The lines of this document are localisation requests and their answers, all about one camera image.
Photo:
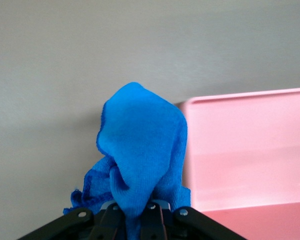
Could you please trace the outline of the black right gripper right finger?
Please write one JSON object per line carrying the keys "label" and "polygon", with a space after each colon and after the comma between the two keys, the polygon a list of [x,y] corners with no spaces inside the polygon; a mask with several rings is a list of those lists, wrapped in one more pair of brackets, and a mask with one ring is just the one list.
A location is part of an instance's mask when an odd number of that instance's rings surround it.
{"label": "black right gripper right finger", "polygon": [[141,240],[244,240],[221,223],[189,206],[174,211],[168,202],[151,200],[141,214]]}

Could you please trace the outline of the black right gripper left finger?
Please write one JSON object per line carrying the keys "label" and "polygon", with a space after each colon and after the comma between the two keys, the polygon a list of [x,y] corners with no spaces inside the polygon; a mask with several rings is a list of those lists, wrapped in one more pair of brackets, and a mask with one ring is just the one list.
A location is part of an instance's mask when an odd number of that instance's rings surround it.
{"label": "black right gripper left finger", "polygon": [[125,216],[115,201],[94,214],[80,207],[22,236],[21,240],[125,240]]}

